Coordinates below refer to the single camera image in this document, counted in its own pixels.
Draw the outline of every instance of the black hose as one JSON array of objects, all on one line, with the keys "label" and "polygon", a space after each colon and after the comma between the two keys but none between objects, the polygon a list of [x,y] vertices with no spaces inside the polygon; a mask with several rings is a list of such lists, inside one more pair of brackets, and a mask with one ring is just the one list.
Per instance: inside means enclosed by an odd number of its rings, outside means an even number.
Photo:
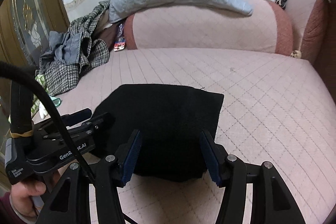
[{"label": "black hose", "polygon": [[75,159],[78,160],[83,171],[87,174],[90,182],[95,185],[95,175],[93,174],[91,168],[89,167],[88,163],[85,161],[83,156],[77,150],[70,134],[62,122],[61,116],[59,115],[56,107],[54,106],[52,100],[50,99],[49,95],[43,89],[43,87],[28,73],[24,72],[18,67],[13,65],[7,64],[5,62],[0,61],[0,77],[4,77],[15,81],[21,85],[24,85],[28,88],[36,97],[41,101],[44,105],[45,109],[48,111],[51,119],[53,120],[56,128],[58,129],[59,133],[61,134],[62,138],[64,139],[65,144],[70,149],[71,153],[75,156]]}]

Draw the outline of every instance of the sofa cushion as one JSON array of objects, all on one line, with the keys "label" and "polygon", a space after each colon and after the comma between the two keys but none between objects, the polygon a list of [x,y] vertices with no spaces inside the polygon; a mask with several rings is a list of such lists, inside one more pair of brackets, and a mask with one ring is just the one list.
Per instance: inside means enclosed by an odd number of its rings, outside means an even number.
[{"label": "sofa cushion", "polygon": [[127,47],[210,47],[289,56],[293,31],[286,12],[266,0],[247,1],[254,9],[250,17],[183,5],[137,12],[125,23]]},{"label": "sofa cushion", "polygon": [[313,64],[327,28],[327,0],[288,0],[286,12],[293,26],[293,50],[301,51],[302,58]]},{"label": "sofa cushion", "polygon": [[[336,203],[336,106],[307,60],[206,48],[111,52],[107,64],[59,96],[58,110],[94,111],[117,87],[132,83],[224,94],[215,141],[245,162],[271,161],[307,224],[322,224],[328,216]],[[215,223],[224,189],[206,173],[184,183],[133,175],[118,191],[123,212],[138,223],[201,224]],[[244,223],[251,200],[248,185]]]}]

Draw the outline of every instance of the black garment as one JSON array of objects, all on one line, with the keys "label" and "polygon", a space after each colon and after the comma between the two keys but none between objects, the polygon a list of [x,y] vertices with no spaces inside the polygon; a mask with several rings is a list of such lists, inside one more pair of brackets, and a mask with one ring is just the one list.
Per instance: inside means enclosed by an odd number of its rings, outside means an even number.
[{"label": "black garment", "polygon": [[180,85],[122,85],[95,110],[110,112],[114,125],[95,135],[98,157],[114,154],[134,129],[143,145],[134,173],[173,181],[200,178],[206,165],[199,134],[207,129],[215,138],[224,95]]}]

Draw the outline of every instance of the blue gripper pad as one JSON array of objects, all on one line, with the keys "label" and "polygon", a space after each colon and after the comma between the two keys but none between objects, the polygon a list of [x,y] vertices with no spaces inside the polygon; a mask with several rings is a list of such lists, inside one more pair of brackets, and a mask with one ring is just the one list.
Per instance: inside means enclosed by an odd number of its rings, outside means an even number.
[{"label": "blue gripper pad", "polygon": [[139,130],[134,130],[132,135],[130,136],[128,143],[123,147],[123,155],[118,157],[118,163],[121,166],[120,176],[121,182],[125,186],[127,182],[131,180],[135,164],[137,163],[137,159],[140,153],[140,149],[142,146],[142,133]]},{"label": "blue gripper pad", "polygon": [[212,181],[215,182],[218,187],[221,187],[221,165],[224,164],[225,158],[219,152],[209,132],[201,132],[199,135],[199,145]]}]

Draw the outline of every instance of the checkered fabric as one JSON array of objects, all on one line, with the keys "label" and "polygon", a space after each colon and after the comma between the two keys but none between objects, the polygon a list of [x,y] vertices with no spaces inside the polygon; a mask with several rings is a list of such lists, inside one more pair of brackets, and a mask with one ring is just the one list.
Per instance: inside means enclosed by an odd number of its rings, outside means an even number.
[{"label": "checkered fabric", "polygon": [[[306,224],[323,223],[336,203],[336,106],[307,60],[206,48],[112,52],[107,64],[59,96],[58,111],[94,111],[120,85],[146,83],[224,94],[215,141],[245,162],[271,161]],[[125,113],[125,122],[131,118]],[[208,173],[183,183],[133,175],[118,193],[124,213],[139,224],[214,224],[224,189]],[[93,191],[90,201],[97,224]],[[248,185],[244,224],[251,201]]]},{"label": "checkered fabric", "polygon": [[110,1],[99,2],[93,11],[71,22],[68,32],[71,35],[81,34],[79,63],[65,65],[58,60],[50,63],[44,73],[50,96],[55,96],[75,88],[80,77],[87,72],[103,65],[109,60],[109,50],[101,39],[92,41],[91,35],[95,30],[100,16],[109,8]]}]

